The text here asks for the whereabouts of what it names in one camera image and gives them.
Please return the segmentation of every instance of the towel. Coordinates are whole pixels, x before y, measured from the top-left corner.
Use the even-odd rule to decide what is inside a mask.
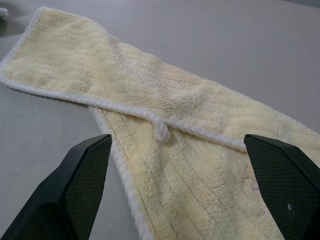
[[[110,157],[144,240],[283,239],[245,134],[296,145],[320,164],[320,136],[299,122],[60,10],[36,10],[1,61],[0,82],[89,106],[112,133]]]

